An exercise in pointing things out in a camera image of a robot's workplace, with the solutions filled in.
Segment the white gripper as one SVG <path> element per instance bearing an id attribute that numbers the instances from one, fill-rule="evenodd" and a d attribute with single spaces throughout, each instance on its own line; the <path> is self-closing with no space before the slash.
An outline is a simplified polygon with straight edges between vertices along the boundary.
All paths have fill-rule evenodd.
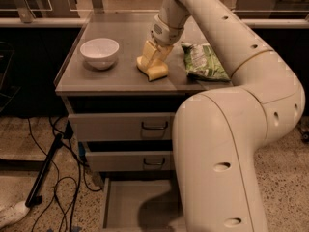
<path id="1" fill-rule="evenodd" d="M 151 27 L 152 41 L 146 41 L 142 56 L 141 67 L 143 70 L 156 65 L 165 65 L 165 60 L 181 37 L 184 30 L 182 22 L 175 21 L 171 18 L 164 18 L 157 14 Z"/>

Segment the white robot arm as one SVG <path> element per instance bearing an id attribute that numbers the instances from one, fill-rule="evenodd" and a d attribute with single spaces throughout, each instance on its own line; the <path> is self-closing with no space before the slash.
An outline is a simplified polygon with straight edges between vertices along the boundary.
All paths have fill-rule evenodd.
<path id="1" fill-rule="evenodd" d="M 289 133 L 305 94 L 282 58 L 219 0 L 163 0 L 152 38 L 162 49 L 193 18 L 232 84 L 184 101 L 173 154 L 187 232 L 268 232 L 256 150 Z"/>

